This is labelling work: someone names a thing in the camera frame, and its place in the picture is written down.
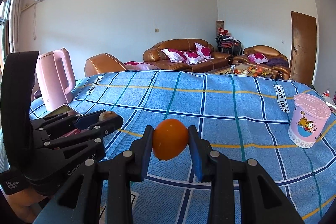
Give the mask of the left hand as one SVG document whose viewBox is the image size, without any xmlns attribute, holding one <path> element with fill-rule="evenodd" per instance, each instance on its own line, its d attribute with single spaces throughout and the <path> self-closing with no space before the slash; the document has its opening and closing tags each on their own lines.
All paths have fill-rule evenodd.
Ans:
<svg viewBox="0 0 336 224">
<path fill-rule="evenodd" d="M 47 196 L 42 196 L 32 187 L 23 189 L 9 196 L 2 188 L 1 192 L 4 194 L 7 203 L 15 215 L 25 223 L 33 223 L 37 217 L 37 214 L 31 206 L 47 198 Z"/>
</svg>

